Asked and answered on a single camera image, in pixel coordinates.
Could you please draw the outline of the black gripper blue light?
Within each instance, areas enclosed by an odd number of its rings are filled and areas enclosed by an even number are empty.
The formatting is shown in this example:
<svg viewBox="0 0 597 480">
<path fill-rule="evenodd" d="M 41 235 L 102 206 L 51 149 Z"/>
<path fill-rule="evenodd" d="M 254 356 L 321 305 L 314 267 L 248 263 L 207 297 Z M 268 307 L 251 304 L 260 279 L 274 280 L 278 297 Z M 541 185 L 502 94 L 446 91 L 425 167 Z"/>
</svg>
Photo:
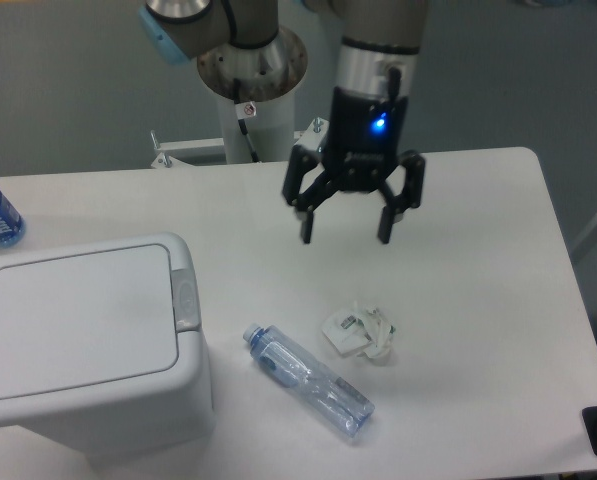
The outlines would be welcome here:
<svg viewBox="0 0 597 480">
<path fill-rule="evenodd" d="M 416 150 L 396 157 L 407 107 L 407 97 L 391 102 L 340 87 L 333 90 L 323 152 L 294 145 L 282 187 L 282 196 L 301 221 L 304 244 L 311 242 L 315 210 L 338 191 L 371 193 L 378 189 L 385 201 L 377 232 L 383 244 L 389 243 L 393 225 L 404 212 L 420 206 L 426 160 Z M 318 165 L 323 171 L 301 192 L 305 175 Z M 387 179 L 397 167 L 405 170 L 405 177 L 395 195 Z"/>
</svg>

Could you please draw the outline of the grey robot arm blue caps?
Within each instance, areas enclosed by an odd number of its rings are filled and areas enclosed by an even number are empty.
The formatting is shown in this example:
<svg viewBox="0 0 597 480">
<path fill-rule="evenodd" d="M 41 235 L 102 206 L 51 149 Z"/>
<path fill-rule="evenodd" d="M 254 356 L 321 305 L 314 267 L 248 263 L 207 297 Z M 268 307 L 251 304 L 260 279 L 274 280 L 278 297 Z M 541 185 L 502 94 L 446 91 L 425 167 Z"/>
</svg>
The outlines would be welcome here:
<svg viewBox="0 0 597 480">
<path fill-rule="evenodd" d="M 303 39 L 280 20 L 275 1 L 147 1 L 138 15 L 171 64 L 194 62 L 217 102 L 230 164 L 285 162 L 285 202 L 309 243 L 316 209 L 339 192 L 378 192 L 377 236 L 419 207 L 424 158 L 401 151 L 429 5 L 425 1 L 309 1 L 343 23 L 329 115 L 301 136 L 295 93 L 308 72 Z"/>
</svg>

